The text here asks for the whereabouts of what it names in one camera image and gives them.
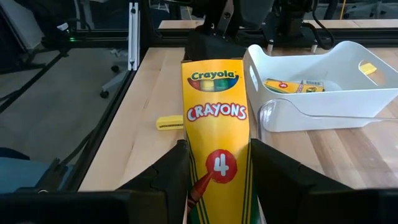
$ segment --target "crayon box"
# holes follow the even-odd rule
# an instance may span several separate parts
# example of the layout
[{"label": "crayon box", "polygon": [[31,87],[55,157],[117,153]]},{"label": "crayon box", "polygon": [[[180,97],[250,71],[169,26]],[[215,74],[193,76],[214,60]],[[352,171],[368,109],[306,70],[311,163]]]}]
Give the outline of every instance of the crayon box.
[{"label": "crayon box", "polygon": [[182,63],[190,223],[259,223],[242,60]]}]

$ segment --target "wooden table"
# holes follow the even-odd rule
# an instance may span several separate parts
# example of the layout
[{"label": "wooden table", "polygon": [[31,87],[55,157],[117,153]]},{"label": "wooden table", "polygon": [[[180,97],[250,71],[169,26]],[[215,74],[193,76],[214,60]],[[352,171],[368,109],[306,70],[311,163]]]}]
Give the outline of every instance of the wooden table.
[{"label": "wooden table", "polygon": [[[161,28],[191,28],[199,23],[199,21],[167,21],[160,26]],[[325,21],[324,24],[327,27],[342,28],[398,27],[398,20]],[[398,49],[371,49],[371,51],[398,69]],[[278,55],[303,53],[297,50],[276,50],[275,52]],[[178,139],[183,139],[182,130],[158,131],[155,127],[155,121],[160,116],[182,114],[180,62],[183,55],[182,48],[151,48],[148,50],[83,180],[81,191],[118,188],[163,156]],[[388,109],[390,114],[396,114],[398,117],[398,106],[390,105]],[[253,114],[251,116],[251,131],[252,137],[255,138],[256,122],[253,119]],[[389,133],[389,130],[382,129],[369,131]],[[398,128],[391,131],[398,133]],[[386,186],[398,183],[395,175],[398,174],[398,149],[386,151],[373,147],[374,145],[382,146],[382,142],[377,139],[369,140],[365,137],[366,133],[363,132],[336,133],[331,130],[324,131],[321,136],[317,137],[289,133],[280,138],[289,139],[284,142],[284,148],[289,148],[290,151],[284,151],[284,153],[352,187],[377,186],[377,183],[380,184],[380,182],[380,185],[385,184]],[[297,147],[292,144],[294,141],[305,142],[307,148]],[[347,141],[358,142],[358,145],[355,149],[347,149]],[[324,146],[328,144],[330,146],[325,150]],[[323,150],[315,150],[319,145],[323,146]],[[374,179],[366,176],[370,178],[368,180],[361,171],[352,172],[353,167],[363,169],[370,167],[377,173],[382,171],[387,175]]]}]

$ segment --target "yellow crayon box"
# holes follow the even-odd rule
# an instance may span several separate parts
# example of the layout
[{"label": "yellow crayon box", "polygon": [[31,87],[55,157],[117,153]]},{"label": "yellow crayon box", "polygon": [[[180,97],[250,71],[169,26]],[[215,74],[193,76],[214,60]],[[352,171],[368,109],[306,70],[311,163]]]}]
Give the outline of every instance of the yellow crayon box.
[{"label": "yellow crayon box", "polygon": [[273,79],[267,79],[264,84],[268,89],[277,93],[315,93],[325,91],[322,86],[318,85],[306,85]]},{"label": "yellow crayon box", "polygon": [[242,60],[182,63],[190,223],[259,223]]}]

